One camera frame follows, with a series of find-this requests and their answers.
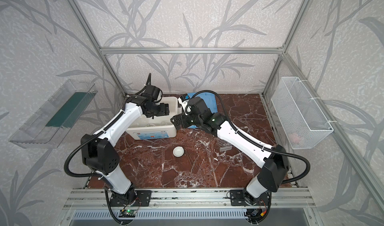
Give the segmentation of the white plastic storage bin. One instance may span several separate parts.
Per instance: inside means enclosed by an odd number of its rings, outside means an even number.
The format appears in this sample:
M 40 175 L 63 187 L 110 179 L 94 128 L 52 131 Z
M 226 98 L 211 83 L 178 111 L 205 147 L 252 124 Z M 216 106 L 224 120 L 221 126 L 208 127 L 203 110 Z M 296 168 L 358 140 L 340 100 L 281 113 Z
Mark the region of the white plastic storage bin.
M 175 126 L 171 123 L 171 118 L 178 114 L 178 99 L 175 96 L 164 97 L 160 103 L 169 105 L 169 115 L 146 118 L 142 115 L 135 120 L 126 130 L 134 140 L 154 140 L 174 138 L 177 135 Z

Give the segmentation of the small white ceramic bowl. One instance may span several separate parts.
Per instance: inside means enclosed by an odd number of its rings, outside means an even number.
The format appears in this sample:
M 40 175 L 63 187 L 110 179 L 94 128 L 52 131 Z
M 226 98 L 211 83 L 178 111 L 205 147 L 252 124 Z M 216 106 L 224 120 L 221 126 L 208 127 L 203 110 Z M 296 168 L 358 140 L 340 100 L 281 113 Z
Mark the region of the small white ceramic bowl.
M 177 157 L 177 158 L 182 157 L 182 156 L 184 155 L 184 153 L 185 153 L 185 150 L 184 150 L 183 147 L 178 146 L 178 147 L 175 147 L 175 148 L 173 149 L 173 155 L 174 155 L 175 157 Z

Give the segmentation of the clear acrylic test tube rack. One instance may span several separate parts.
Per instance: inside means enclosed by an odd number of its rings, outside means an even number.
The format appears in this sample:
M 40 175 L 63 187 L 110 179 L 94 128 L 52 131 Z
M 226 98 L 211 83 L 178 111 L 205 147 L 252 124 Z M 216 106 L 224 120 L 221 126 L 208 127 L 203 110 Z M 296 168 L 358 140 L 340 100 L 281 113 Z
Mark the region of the clear acrylic test tube rack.
M 232 145 L 220 146 L 220 147 L 219 147 L 219 151 L 220 151 L 220 152 L 225 152 L 225 151 L 229 151 L 229 150 L 231 150 L 232 148 L 233 148 Z

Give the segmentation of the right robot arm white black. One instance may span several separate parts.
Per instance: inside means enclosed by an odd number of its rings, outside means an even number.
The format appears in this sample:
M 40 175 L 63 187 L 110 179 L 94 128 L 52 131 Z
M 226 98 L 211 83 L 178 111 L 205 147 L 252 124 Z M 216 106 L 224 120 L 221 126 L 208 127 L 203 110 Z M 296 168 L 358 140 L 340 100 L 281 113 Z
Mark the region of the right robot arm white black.
M 207 134 L 226 141 L 247 155 L 261 169 L 243 189 L 248 204 L 253 204 L 262 194 L 277 192 L 282 184 L 288 184 L 304 178 L 311 169 L 310 162 L 299 155 L 287 153 L 281 145 L 271 146 L 263 143 L 241 130 L 231 121 L 228 112 L 213 113 L 197 92 L 193 96 L 183 94 L 178 102 L 182 112 L 171 118 L 177 130 L 196 126 Z M 305 163 L 304 171 L 287 180 L 289 158 Z

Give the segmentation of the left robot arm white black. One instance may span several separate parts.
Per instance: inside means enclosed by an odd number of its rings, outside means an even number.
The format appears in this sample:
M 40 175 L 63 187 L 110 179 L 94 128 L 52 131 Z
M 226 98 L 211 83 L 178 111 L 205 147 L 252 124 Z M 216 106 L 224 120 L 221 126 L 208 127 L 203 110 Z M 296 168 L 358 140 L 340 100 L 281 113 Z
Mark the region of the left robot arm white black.
M 161 89 L 152 85 L 151 78 L 152 74 L 149 73 L 145 86 L 139 92 L 129 95 L 123 108 L 104 127 L 93 135 L 82 137 L 80 146 L 70 153 L 64 163 L 64 171 L 68 176 L 98 177 L 116 195 L 128 198 L 135 194 L 133 184 L 120 167 L 120 156 L 115 146 L 128 127 L 141 116 L 151 119 L 170 114 L 169 106 L 160 102 Z M 70 170 L 70 162 L 78 152 L 82 153 L 83 164 L 93 173 L 78 174 Z

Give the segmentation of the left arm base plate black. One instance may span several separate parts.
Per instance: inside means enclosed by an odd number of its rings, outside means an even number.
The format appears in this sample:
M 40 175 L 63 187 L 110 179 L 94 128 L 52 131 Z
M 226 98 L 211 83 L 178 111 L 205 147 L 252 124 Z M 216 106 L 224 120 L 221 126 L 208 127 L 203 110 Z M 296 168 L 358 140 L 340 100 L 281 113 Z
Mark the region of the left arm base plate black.
M 110 205 L 112 207 L 148 207 L 150 204 L 151 195 L 152 191 L 150 190 L 131 190 L 124 195 L 112 192 Z

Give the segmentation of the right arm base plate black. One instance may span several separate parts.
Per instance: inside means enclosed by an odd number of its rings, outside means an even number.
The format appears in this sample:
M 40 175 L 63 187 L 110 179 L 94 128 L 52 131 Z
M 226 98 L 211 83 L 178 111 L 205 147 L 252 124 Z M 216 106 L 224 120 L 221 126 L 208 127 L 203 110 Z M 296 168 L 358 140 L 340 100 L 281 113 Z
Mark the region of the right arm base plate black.
M 230 190 L 231 206 L 251 206 L 251 195 L 245 190 Z

